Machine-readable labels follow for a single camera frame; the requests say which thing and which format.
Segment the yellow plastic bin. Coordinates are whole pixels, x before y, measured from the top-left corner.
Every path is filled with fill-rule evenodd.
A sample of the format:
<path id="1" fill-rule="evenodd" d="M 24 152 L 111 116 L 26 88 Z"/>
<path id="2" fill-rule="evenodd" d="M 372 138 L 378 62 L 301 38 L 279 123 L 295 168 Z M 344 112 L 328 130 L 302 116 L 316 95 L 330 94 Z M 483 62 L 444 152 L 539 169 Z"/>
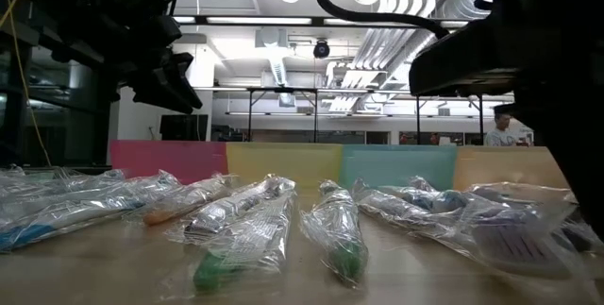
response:
<path id="1" fill-rule="evenodd" d="M 227 143 L 227 169 L 245 183 L 266 175 L 291 179 L 299 189 L 315 190 L 326 180 L 338 181 L 341 144 Z"/>

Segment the teal plastic bin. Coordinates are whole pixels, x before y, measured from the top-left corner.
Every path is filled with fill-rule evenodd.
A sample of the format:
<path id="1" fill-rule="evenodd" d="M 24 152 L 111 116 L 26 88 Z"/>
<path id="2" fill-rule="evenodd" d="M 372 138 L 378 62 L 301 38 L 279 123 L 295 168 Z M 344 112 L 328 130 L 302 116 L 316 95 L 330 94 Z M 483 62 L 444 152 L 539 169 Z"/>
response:
<path id="1" fill-rule="evenodd" d="M 453 188 L 456 146 L 345 144 L 339 182 L 351 187 L 361 178 L 372 187 L 403 186 L 414 176 L 437 190 Z"/>

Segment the black monitor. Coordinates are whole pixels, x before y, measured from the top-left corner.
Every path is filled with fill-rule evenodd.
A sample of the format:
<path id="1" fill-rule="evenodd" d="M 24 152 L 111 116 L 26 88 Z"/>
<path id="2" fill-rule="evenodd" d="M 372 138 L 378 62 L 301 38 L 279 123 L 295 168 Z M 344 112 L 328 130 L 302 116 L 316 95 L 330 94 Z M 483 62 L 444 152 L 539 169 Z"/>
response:
<path id="1" fill-rule="evenodd" d="M 205 114 L 162 115 L 159 133 L 163 141 L 205 141 L 207 125 Z"/>

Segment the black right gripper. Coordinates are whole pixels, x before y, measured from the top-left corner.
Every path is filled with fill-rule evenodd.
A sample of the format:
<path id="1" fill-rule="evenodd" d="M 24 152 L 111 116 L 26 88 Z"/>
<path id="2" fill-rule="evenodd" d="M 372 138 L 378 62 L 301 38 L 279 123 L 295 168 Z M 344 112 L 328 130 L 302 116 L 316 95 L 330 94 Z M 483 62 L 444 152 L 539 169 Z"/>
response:
<path id="1" fill-rule="evenodd" d="M 422 50 L 416 96 L 514 93 L 520 106 L 554 106 L 604 93 L 604 20 L 557 12 L 494 11 Z"/>

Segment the person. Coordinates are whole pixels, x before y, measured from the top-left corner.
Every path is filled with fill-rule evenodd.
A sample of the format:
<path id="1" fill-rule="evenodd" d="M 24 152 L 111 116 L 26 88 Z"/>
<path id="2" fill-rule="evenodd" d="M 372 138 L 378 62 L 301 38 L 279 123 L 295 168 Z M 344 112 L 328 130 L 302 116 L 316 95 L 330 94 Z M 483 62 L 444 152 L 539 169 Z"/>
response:
<path id="1" fill-rule="evenodd" d="M 509 130 L 511 119 L 509 114 L 496 113 L 495 128 L 487 133 L 484 144 L 487 146 L 516 146 L 517 139 Z"/>

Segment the green toothbrush in clear wrap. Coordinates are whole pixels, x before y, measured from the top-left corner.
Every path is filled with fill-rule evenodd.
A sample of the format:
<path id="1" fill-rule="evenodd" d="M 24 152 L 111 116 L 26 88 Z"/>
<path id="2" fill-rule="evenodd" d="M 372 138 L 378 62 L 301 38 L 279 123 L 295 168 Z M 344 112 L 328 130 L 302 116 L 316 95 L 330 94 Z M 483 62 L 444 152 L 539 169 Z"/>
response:
<path id="1" fill-rule="evenodd" d="M 359 210 L 352 194 L 333 180 L 324 180 L 319 202 L 300 212 L 301 232 L 319 249 L 320 261 L 344 285 L 357 287 L 368 263 Z"/>
<path id="2" fill-rule="evenodd" d="M 207 253 L 193 273 L 196 291 L 219 290 L 240 275 L 253 280 L 275 274 L 286 262 L 296 192 L 287 191 L 226 226 L 205 244 Z"/>

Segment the purple toothbrush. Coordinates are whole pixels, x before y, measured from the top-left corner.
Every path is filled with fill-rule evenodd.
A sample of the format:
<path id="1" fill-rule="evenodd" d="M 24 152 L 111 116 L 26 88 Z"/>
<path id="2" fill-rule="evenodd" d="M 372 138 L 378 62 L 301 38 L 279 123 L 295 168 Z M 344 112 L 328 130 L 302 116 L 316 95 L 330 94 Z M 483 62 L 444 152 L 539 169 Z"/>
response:
<path id="1" fill-rule="evenodd" d="M 430 186 L 417 177 L 411 186 Z M 565 280 L 572 275 L 570 244 L 558 243 L 539 209 L 500 203 L 460 192 L 467 204 L 453 212 L 432 213 L 380 192 L 357 179 L 352 195 L 361 211 L 432 239 L 503 273 Z"/>
<path id="2" fill-rule="evenodd" d="M 182 230 L 184 241 L 205 242 L 247 212 L 277 199 L 295 186 L 291 179 L 267 175 L 261 181 L 236 188 L 231 195 L 212 201 L 189 216 Z"/>
<path id="3" fill-rule="evenodd" d="M 566 188 L 554 188 L 516 182 L 477 183 L 465 192 L 480 195 L 500 203 L 549 203 L 564 201 L 577 204 L 574 193 Z"/>
<path id="4" fill-rule="evenodd" d="M 576 251 L 604 255 L 604 242 L 600 240 L 587 223 L 565 220 L 561 225 L 561 230 Z"/>

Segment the blue toothbrush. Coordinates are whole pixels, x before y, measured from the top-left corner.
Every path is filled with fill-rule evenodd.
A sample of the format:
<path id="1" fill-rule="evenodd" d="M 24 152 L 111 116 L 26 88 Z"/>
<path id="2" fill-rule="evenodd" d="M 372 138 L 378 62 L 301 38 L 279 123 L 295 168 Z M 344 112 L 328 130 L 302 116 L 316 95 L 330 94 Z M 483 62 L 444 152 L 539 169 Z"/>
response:
<path id="1" fill-rule="evenodd" d="M 467 199 L 460 192 L 437 191 L 431 186 L 379 186 L 377 189 L 432 213 L 453 212 L 467 204 Z"/>
<path id="2" fill-rule="evenodd" d="M 122 170 L 86 175 L 67 167 L 0 168 L 0 199 L 29 199 L 103 188 L 126 179 Z"/>
<path id="3" fill-rule="evenodd" d="M 160 170 L 154 176 L 126 177 L 122 182 L 90 189 L 95 195 L 62 201 L 14 222 L 0 224 L 0 253 L 135 211 L 164 198 L 179 186 L 176 177 Z"/>
<path id="4" fill-rule="evenodd" d="M 70 189 L 63 184 L 26 185 L 24 190 L 0 196 L 0 224 L 16 221 L 50 205 L 80 200 L 95 195 L 95 191 Z"/>

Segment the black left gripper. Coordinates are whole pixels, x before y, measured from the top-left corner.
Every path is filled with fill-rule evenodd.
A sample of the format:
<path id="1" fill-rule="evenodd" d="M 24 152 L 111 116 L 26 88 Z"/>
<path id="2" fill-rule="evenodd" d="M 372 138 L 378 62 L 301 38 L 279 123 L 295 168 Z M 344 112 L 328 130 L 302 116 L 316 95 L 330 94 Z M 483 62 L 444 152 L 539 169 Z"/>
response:
<path id="1" fill-rule="evenodd" d="M 157 76 L 135 80 L 133 101 L 190 114 L 202 101 L 187 72 L 194 57 L 173 54 L 170 44 L 181 37 L 179 26 L 167 14 L 166 0 L 108 0 L 109 17 L 116 23 L 106 61 L 132 62 L 141 67 L 162 67 L 168 82 Z"/>

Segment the black metal frame table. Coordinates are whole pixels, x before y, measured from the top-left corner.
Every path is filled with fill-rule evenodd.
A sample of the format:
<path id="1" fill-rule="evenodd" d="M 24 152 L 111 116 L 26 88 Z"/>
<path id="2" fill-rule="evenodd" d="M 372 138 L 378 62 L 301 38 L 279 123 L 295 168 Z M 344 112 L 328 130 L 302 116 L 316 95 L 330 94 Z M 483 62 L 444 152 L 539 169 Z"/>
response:
<path id="1" fill-rule="evenodd" d="M 422 108 L 429 102 L 437 100 L 437 97 L 415 97 L 415 119 L 416 119 L 416 133 L 417 133 L 417 143 L 421 143 L 421 120 L 422 118 L 434 118 L 437 119 L 449 119 L 449 116 L 446 115 L 431 115 L 431 114 L 422 114 Z M 482 94 L 468 96 L 466 97 L 468 105 L 470 108 L 478 111 L 478 129 L 479 129 L 479 145 L 484 145 L 485 143 L 485 130 L 484 130 L 484 99 Z"/>
<path id="2" fill-rule="evenodd" d="M 251 139 L 251 126 L 252 126 L 252 110 L 253 110 L 253 105 L 260 100 L 263 95 L 267 92 L 272 92 L 272 93 L 290 93 L 290 94 L 295 94 L 295 93 L 300 93 L 302 94 L 312 105 L 313 107 L 313 111 L 314 114 L 313 116 L 313 142 L 314 143 L 318 143 L 318 97 L 319 97 L 319 93 L 318 93 L 318 89 L 316 88 L 300 88 L 300 87 L 286 87 L 286 86 L 277 86 L 277 87 L 249 87 L 249 88 L 244 88 L 244 90 L 246 92 L 249 93 L 249 103 L 248 103 L 248 113 L 247 113 L 247 119 L 248 119 L 248 124 L 247 124 L 247 137 L 248 140 Z M 254 100 L 253 99 L 253 94 L 255 92 L 262 92 L 262 96 L 259 97 L 258 99 Z M 314 99 L 311 100 L 307 94 L 312 93 L 314 95 Z"/>

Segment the black overhead beam with lights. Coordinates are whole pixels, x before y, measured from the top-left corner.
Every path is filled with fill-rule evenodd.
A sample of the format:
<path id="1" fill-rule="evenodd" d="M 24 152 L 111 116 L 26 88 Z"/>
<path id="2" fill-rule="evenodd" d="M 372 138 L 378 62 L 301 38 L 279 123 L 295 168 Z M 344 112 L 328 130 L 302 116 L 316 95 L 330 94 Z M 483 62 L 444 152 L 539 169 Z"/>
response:
<path id="1" fill-rule="evenodd" d="M 350 27 L 350 28 L 417 28 L 417 25 L 392 22 L 352 22 L 327 17 L 271 17 L 271 16 L 209 16 L 176 15 L 180 25 L 216 26 L 309 26 L 309 27 Z"/>

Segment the orange plastic bin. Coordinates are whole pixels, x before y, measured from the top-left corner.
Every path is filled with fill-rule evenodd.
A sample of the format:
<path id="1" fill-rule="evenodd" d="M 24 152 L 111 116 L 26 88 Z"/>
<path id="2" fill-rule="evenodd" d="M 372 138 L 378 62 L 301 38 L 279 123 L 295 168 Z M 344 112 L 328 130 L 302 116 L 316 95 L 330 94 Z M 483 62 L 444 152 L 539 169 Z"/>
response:
<path id="1" fill-rule="evenodd" d="M 464 146 L 458 149 L 453 185 L 518 182 L 555 188 L 568 183 L 545 147 Z"/>

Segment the orange toothbrush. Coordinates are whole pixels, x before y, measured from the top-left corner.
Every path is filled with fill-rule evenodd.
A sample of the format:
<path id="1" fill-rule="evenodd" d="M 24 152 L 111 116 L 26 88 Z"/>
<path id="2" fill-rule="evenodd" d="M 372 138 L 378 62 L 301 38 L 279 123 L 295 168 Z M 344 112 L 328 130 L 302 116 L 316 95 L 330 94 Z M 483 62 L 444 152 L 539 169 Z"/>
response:
<path id="1" fill-rule="evenodd" d="M 175 188 L 163 199 L 144 207 L 143 223 L 155 226 L 229 196 L 239 184 L 236 175 L 216 174 L 208 179 Z"/>

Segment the pink plastic bin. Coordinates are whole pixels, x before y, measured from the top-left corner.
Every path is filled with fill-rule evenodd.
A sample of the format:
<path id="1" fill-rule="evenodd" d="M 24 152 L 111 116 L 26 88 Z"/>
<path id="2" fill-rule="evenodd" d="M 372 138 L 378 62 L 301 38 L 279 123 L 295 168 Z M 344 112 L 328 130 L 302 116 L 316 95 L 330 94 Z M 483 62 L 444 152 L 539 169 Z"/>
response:
<path id="1" fill-rule="evenodd" d="M 228 173 L 225 143 L 114 140 L 109 153 L 111 166 L 128 178 L 154 176 L 162 170 L 189 184 L 214 173 Z"/>

